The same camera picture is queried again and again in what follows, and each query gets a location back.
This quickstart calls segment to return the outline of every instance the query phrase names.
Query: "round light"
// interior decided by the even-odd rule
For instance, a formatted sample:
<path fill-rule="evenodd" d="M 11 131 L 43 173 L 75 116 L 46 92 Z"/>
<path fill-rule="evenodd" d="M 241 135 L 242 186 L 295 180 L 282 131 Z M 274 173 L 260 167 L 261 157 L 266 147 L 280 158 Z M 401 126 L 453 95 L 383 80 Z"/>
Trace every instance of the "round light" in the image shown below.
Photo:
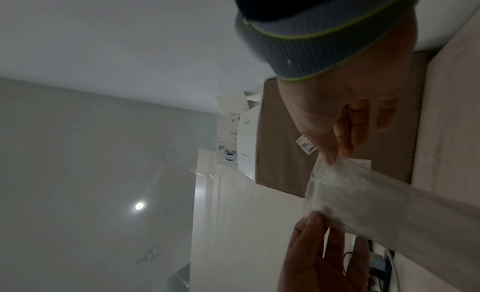
<path fill-rule="evenodd" d="M 138 202 L 135 204 L 135 210 L 141 210 L 143 209 L 145 204 L 143 202 Z"/>

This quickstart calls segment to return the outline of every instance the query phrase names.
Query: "human hand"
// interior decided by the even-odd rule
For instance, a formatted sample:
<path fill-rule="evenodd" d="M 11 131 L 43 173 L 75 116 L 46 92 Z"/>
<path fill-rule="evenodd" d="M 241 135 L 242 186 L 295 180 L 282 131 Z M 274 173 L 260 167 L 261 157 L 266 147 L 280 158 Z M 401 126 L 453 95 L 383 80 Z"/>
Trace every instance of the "human hand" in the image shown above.
<path fill-rule="evenodd" d="M 283 101 L 298 130 L 327 164 L 338 152 L 350 157 L 369 131 L 370 100 L 377 101 L 376 126 L 392 123 L 417 41 L 412 12 L 372 48 L 338 67 L 300 81 L 278 80 Z"/>
<path fill-rule="evenodd" d="M 327 227 L 317 213 L 300 220 L 293 230 L 278 282 L 278 292 L 366 292 L 369 278 L 368 241 L 357 237 L 344 275 L 345 233 Z"/>

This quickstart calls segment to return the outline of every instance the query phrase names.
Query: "transparent plastic sleeve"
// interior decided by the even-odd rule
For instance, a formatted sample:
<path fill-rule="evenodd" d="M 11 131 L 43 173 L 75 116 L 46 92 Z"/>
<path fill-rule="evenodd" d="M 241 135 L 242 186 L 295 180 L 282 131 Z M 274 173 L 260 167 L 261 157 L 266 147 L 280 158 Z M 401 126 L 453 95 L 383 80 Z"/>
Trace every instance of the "transparent plastic sleeve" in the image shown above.
<path fill-rule="evenodd" d="M 320 211 L 397 251 L 458 289 L 480 285 L 480 208 L 448 200 L 339 158 L 317 160 L 303 213 Z"/>

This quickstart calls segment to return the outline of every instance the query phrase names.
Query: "box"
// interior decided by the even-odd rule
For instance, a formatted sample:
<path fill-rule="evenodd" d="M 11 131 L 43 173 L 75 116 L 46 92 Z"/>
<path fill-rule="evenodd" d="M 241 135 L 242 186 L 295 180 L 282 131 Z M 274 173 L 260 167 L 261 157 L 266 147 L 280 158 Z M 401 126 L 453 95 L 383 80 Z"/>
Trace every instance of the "box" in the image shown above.
<path fill-rule="evenodd" d="M 376 104 L 371 102 L 367 143 L 353 158 L 371 160 L 371 169 L 410 183 L 428 52 L 414 54 L 413 64 L 392 128 L 378 132 Z M 255 182 L 282 192 L 305 197 L 318 151 L 307 154 L 297 140 L 297 130 L 282 101 L 276 80 L 264 83 L 256 134 Z"/>

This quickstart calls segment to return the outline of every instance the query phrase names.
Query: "ceiling light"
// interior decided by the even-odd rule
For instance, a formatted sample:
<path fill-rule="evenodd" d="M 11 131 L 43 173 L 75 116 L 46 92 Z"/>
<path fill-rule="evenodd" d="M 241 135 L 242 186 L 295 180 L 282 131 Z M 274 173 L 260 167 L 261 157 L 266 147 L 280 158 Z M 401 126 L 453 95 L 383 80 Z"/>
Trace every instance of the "ceiling light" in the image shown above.
<path fill-rule="evenodd" d="M 141 210 L 143 209 L 145 204 L 143 202 L 138 202 L 135 204 L 135 210 Z"/>

